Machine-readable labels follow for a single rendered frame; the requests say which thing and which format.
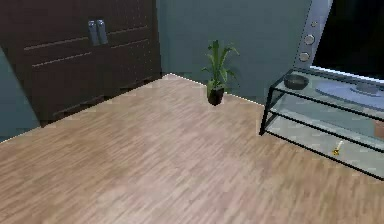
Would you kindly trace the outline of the silver framed television set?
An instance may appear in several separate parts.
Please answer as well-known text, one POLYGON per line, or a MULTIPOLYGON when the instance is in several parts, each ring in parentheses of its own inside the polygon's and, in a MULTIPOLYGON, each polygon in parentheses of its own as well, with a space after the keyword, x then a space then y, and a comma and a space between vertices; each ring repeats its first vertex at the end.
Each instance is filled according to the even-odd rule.
POLYGON ((384 90, 384 0, 311 0, 294 65, 384 90))

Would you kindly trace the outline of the dark brown wooden cupboard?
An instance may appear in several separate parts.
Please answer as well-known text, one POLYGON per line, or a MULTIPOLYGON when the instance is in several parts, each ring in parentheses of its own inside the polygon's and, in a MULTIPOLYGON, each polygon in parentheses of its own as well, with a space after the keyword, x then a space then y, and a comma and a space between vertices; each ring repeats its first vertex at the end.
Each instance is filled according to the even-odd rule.
POLYGON ((162 77, 156 0, 0 0, 0 47, 42 126, 162 77))

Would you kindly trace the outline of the small yellow object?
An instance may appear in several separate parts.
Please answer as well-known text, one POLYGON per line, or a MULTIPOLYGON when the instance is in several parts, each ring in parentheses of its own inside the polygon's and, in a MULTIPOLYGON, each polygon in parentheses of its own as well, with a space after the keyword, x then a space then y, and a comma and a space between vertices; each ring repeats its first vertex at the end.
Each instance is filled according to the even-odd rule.
POLYGON ((338 156, 340 154, 341 146, 343 145, 344 141, 340 141, 338 145, 333 149, 332 154, 334 156, 338 156))

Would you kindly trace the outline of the black framed glass tv stand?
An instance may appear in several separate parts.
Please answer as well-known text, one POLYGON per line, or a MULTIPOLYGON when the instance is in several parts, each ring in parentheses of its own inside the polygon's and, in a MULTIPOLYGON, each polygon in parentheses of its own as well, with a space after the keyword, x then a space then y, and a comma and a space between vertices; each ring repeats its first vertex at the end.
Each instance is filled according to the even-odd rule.
POLYGON ((369 95, 357 91, 353 81, 291 69, 269 87, 259 133, 384 181, 384 90, 369 95), (289 89, 286 75, 304 76, 309 83, 303 90, 289 89))

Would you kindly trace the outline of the green house plant in pot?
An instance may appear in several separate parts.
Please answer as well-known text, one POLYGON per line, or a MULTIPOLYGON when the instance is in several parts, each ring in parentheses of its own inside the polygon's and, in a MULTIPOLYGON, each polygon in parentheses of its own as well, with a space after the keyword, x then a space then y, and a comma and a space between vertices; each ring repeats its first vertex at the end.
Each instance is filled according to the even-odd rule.
POLYGON ((212 75, 207 82, 207 100, 211 105, 217 106, 222 102, 224 93, 228 90, 228 77, 237 79, 235 72, 224 66, 226 58, 230 52, 235 52, 237 55, 239 52, 232 44, 220 48, 218 40, 213 40, 207 49, 210 51, 210 54, 207 54, 210 66, 202 68, 202 71, 212 75))

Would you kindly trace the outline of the dark grey bowl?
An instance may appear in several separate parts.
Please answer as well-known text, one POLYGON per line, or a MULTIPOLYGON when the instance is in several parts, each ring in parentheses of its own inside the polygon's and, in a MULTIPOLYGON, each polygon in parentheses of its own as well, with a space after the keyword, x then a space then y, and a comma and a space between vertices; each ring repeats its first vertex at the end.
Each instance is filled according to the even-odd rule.
POLYGON ((309 83, 309 79, 301 75, 286 75, 284 85, 292 90, 303 90, 309 83))

